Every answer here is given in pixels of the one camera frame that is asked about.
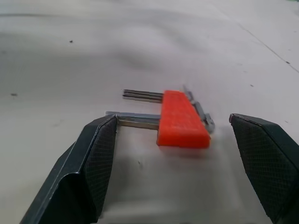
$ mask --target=orange plastic piece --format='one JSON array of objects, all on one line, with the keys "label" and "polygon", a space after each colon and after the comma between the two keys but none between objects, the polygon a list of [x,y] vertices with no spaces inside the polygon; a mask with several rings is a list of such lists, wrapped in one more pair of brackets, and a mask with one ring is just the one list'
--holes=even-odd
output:
[{"label": "orange plastic piece", "polygon": [[187,148],[209,147],[210,135],[183,92],[164,92],[157,144]]}]

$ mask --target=white table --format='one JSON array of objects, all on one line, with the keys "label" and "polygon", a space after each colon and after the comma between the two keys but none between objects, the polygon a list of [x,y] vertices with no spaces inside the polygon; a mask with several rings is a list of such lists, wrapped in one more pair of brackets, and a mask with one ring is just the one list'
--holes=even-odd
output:
[{"label": "white table", "polygon": [[122,89],[186,84],[216,123],[211,148],[169,155],[155,131],[122,127],[99,223],[270,224],[228,118],[261,117],[299,141],[298,19],[284,0],[1,0],[0,222],[21,220],[85,124],[159,114]]}]

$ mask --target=silver metal bar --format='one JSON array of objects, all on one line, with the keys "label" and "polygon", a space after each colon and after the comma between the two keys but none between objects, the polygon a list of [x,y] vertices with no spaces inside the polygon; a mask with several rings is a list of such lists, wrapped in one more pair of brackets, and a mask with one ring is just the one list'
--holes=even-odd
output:
[{"label": "silver metal bar", "polygon": [[137,91],[137,90],[124,90],[123,92],[163,96],[163,93],[159,93],[159,92],[146,92],[146,91]]},{"label": "silver metal bar", "polygon": [[118,117],[131,117],[141,119],[156,119],[160,120],[161,116],[158,114],[146,114],[146,113],[122,113],[116,111],[106,111],[105,116],[115,114]]},{"label": "silver metal bar", "polygon": [[131,96],[122,96],[123,99],[130,99],[130,100],[136,100],[136,101],[143,101],[143,102],[151,102],[151,103],[162,103],[162,100],[159,99],[152,99],[152,98],[142,98],[142,97],[131,97]]},{"label": "silver metal bar", "polygon": [[134,94],[134,93],[124,93],[123,96],[126,97],[142,97],[142,98],[150,98],[150,99],[158,99],[158,100],[162,100],[163,97],[161,96],[151,96],[151,95],[139,95],[139,94]]},{"label": "silver metal bar", "polygon": [[118,124],[121,126],[127,126],[127,127],[137,127],[137,128],[159,130],[159,120],[157,120],[157,119],[118,117]]}]

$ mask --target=small metal part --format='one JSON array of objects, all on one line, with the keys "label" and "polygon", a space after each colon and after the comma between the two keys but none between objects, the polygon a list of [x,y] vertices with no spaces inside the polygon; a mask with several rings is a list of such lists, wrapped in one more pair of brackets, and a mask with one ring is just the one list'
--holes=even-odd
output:
[{"label": "small metal part", "polygon": [[150,98],[150,99],[157,99],[157,100],[162,100],[163,97],[161,96],[152,96],[152,95],[140,95],[140,94],[135,94],[135,93],[124,93],[123,96],[126,96],[126,97],[142,97],[142,98]]},{"label": "small metal part", "polygon": [[212,134],[215,130],[215,123],[209,113],[206,113],[206,120],[204,120],[204,122],[206,124],[206,130]]},{"label": "small metal part", "polygon": [[147,113],[122,113],[116,111],[106,111],[105,116],[115,114],[118,117],[131,117],[131,118],[142,118],[142,119],[157,119],[160,120],[161,116],[158,114],[147,114]]},{"label": "small metal part", "polygon": [[215,123],[212,120],[210,114],[204,112],[200,103],[194,99],[192,92],[190,90],[188,90],[185,85],[183,85],[183,89],[184,89],[184,93],[186,94],[187,98],[189,99],[191,104],[194,106],[200,119],[205,123],[206,130],[210,134],[212,134],[215,130]]},{"label": "small metal part", "polygon": [[132,117],[118,117],[118,124],[127,127],[145,128],[151,130],[159,130],[158,119],[142,119]]},{"label": "small metal part", "polygon": [[124,93],[134,93],[140,95],[151,95],[151,96],[161,96],[163,97],[163,93],[159,92],[146,92],[146,91],[136,91],[136,90],[124,90]]},{"label": "small metal part", "polygon": [[131,99],[131,100],[136,100],[136,101],[162,103],[163,93],[135,91],[135,90],[124,90],[122,97],[124,99]]},{"label": "small metal part", "polygon": [[151,103],[158,103],[161,104],[161,99],[155,99],[155,98],[147,98],[147,97],[132,97],[127,95],[122,95],[123,99],[130,99],[130,100],[136,100],[136,101],[143,101],[143,102],[151,102]]}]

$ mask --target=orange block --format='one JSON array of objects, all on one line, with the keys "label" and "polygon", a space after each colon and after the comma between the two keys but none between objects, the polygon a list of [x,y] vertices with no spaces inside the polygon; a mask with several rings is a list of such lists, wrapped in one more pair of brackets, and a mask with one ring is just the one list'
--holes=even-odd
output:
[{"label": "orange block", "polygon": [[183,92],[164,92],[157,144],[187,148],[209,147],[210,135]]}]

